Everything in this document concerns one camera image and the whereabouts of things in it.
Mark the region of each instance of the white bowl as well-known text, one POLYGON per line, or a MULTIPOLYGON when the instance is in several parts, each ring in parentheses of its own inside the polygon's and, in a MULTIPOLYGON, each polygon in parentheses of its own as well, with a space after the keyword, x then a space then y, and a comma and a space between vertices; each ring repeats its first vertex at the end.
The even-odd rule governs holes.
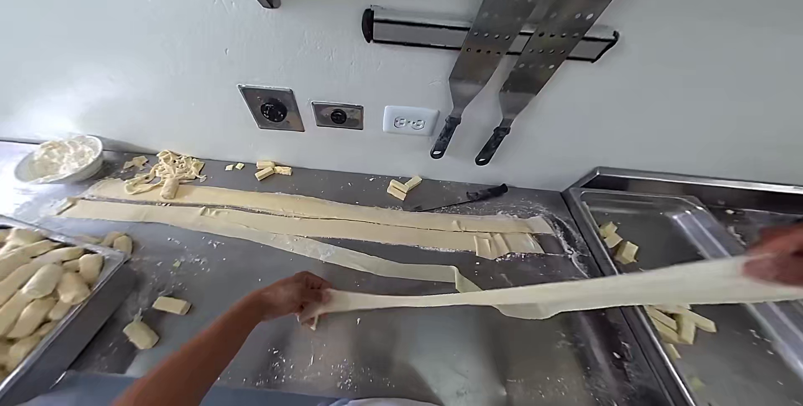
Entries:
POLYGON ((43 179, 33 169, 34 151, 32 151, 17 163, 17 167, 14 169, 14 176, 17 180, 28 184, 69 184, 89 179, 97 174, 103 166, 103 143, 92 135, 81 135, 77 138, 86 139, 86 143, 92 147, 94 157, 89 163, 59 177, 43 179))

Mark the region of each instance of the white power outlet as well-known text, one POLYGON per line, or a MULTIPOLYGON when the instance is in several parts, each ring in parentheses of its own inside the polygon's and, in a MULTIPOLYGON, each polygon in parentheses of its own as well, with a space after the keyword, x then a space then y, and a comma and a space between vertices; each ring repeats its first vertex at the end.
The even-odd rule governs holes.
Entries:
POLYGON ((437 124, 437 110, 416 106, 385 107, 382 130, 386 133, 415 134, 429 136, 437 124))

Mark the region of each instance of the countertop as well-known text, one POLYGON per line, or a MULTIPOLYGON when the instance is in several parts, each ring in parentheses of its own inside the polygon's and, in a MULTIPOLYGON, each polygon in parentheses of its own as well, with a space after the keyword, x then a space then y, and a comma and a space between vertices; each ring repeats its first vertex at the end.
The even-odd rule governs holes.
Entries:
MULTIPOLYGON (((121 174, 134 154, 105 153, 94 180, 77 185, 27 185, 13 175, 33 146, 0 143, 0 213, 71 234, 118 230, 135 242, 128 262, 135 291, 73 363, 82 372, 139 376, 179 348, 238 298, 301 270, 336 288, 375 294, 453 292, 445 283, 382 278, 287 253, 247 240, 155 224, 69 220, 45 210, 81 193, 96 179, 121 174), (159 295, 193 304, 185 316, 148 309, 159 295), (122 327, 140 310, 160 335, 151 350, 136 350, 122 327)), ((294 168, 292 176, 258 182, 253 164, 205 160, 202 185, 285 192, 348 204, 398 207, 386 193, 390 177, 294 168)), ((425 181, 414 193, 441 196, 466 184, 425 181)), ((542 214, 559 238, 542 241, 553 254, 512 254, 485 260, 355 240, 327 242, 406 263, 449 264, 484 289, 594 276, 597 268, 558 192, 511 188, 499 198, 440 211, 464 214, 542 214)), ((402 397, 446 405, 663 405, 649 369, 619 309, 559 314, 546 320, 505 317, 490 307, 385 309, 334 314, 312 331, 292 317, 261 324, 217 381, 226 387, 273 389, 327 397, 402 397)))

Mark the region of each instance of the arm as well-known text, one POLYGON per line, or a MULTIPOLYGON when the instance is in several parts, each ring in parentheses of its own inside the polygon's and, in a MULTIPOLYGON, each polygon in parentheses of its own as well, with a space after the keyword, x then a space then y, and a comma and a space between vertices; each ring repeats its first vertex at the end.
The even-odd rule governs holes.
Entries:
POLYGON ((113 406, 195 406, 234 359, 248 334, 263 320, 298 314, 323 302, 331 284, 297 273, 236 302, 211 326, 135 381, 113 406))

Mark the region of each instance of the black knife handle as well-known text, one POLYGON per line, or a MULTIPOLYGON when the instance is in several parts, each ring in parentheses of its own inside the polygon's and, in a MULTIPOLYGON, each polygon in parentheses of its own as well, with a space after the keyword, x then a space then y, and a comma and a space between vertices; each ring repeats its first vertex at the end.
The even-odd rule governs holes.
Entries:
POLYGON ((437 135, 437 141, 435 141, 435 145, 432 146, 430 157, 441 158, 443 154, 446 153, 447 147, 449 146, 449 141, 451 141, 452 135, 455 134, 457 126, 460 125, 460 121, 460 117, 447 117, 447 124, 443 126, 441 134, 437 135))
POLYGON ((492 197, 502 196, 505 193, 507 193, 507 185, 501 184, 499 186, 492 186, 490 188, 486 188, 478 192, 467 192, 466 197, 470 200, 470 202, 474 202, 476 200, 490 199, 492 197))
POLYGON ((504 139, 504 137, 506 137, 507 134, 509 133, 510 133, 510 127, 502 127, 502 126, 496 127, 494 129, 494 134, 492 134, 491 137, 488 138, 488 142, 485 143, 485 146, 483 146, 483 149, 479 152, 477 158, 474 159, 474 163, 480 166, 487 165, 488 162, 491 161, 491 157, 493 157, 494 154, 496 154, 496 149, 499 148, 500 144, 502 144, 502 140, 504 139))

